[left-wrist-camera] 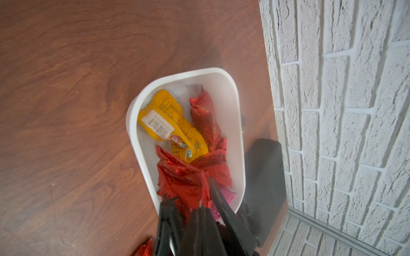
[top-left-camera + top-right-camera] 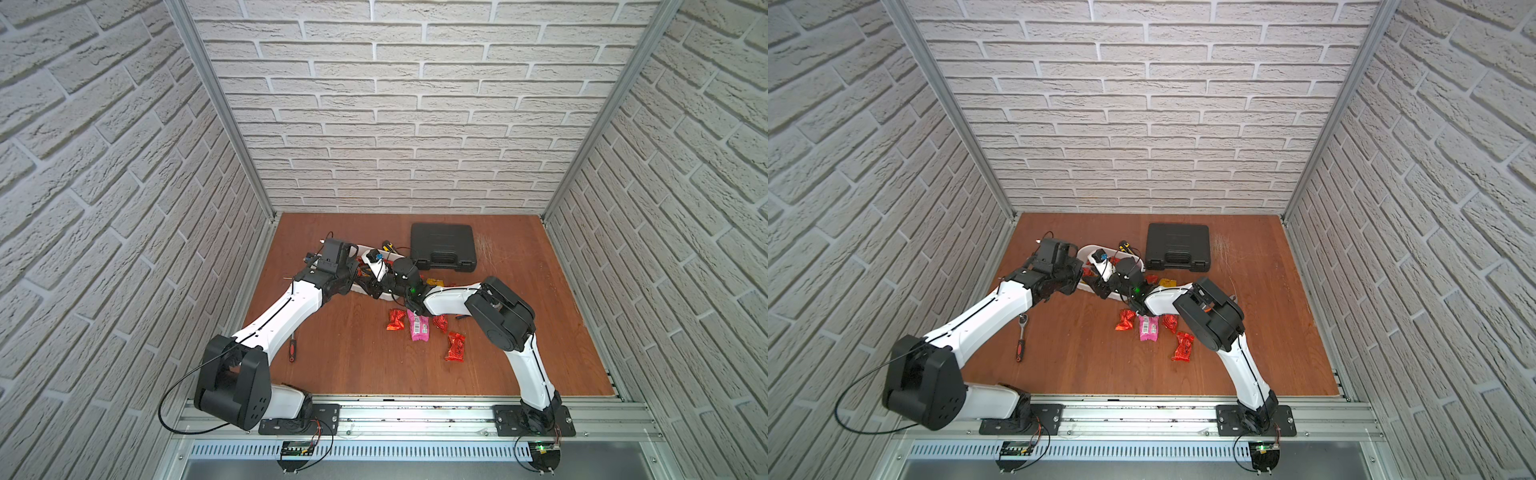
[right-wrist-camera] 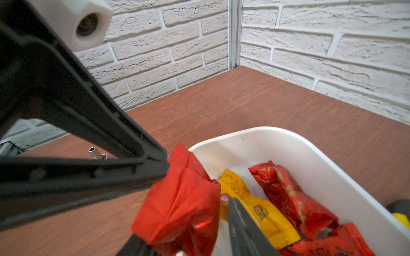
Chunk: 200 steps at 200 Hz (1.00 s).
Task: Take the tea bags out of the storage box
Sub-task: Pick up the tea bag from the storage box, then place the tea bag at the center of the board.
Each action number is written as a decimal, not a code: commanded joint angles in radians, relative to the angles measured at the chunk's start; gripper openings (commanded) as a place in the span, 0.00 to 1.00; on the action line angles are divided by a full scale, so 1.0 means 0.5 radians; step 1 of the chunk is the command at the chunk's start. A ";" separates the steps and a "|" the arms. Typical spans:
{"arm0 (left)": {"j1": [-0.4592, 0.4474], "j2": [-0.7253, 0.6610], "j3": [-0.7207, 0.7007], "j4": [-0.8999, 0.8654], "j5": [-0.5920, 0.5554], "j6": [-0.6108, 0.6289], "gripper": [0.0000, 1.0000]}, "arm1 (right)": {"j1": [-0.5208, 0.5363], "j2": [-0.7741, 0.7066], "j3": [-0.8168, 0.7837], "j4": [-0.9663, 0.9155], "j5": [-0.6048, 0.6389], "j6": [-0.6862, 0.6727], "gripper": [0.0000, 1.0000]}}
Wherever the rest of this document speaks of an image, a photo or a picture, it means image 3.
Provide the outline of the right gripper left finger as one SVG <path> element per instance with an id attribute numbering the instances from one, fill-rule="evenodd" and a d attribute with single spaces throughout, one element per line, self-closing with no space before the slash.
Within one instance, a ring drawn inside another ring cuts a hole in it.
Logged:
<path id="1" fill-rule="evenodd" d="M 116 256 L 160 256 L 149 244 L 132 234 Z"/>

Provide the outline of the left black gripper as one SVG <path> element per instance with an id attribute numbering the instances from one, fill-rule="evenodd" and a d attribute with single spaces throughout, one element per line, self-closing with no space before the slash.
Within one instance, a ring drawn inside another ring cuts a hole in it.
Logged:
<path id="1" fill-rule="evenodd" d="M 1 133 L 41 119 L 111 160 L 1 157 L 1 228 L 130 194 L 164 178 L 166 150 L 93 78 L 30 1 L 1 2 Z"/>

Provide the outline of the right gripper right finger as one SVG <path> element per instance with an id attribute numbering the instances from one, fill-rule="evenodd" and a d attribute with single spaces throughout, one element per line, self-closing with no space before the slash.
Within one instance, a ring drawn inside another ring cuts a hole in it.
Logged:
<path id="1" fill-rule="evenodd" d="M 234 256 L 279 256 L 237 198 L 228 202 L 228 225 Z"/>

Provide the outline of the yellow tea bag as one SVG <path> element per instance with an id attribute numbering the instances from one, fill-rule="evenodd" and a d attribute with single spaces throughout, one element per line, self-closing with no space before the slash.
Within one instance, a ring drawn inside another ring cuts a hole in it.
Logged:
<path id="1" fill-rule="evenodd" d="M 252 195 L 236 173 L 226 169 L 217 181 L 221 185 L 222 220 L 228 221 L 229 199 L 237 198 L 274 248 L 280 250 L 301 239 L 287 218 L 271 202 Z"/>

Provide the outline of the red tea bag box front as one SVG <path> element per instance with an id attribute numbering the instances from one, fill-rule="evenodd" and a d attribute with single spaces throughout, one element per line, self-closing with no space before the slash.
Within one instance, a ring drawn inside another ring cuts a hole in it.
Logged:
<path id="1" fill-rule="evenodd" d="M 162 256 L 179 251 L 210 256 L 218 237 L 221 185 L 182 143 L 168 162 L 167 175 L 151 187 L 130 229 Z"/>

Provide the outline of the red tea bag box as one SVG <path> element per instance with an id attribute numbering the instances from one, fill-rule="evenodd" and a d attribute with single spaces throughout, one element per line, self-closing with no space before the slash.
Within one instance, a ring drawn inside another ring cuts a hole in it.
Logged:
<path id="1" fill-rule="evenodd" d="M 179 251 L 210 256 L 218 237 L 221 185 L 182 143 L 168 162 L 167 175 L 151 187 L 130 229 L 162 256 Z"/>
<path id="2" fill-rule="evenodd" d="M 353 223 L 337 227 L 325 239 L 299 241 L 279 252 L 283 256 L 375 256 Z"/>

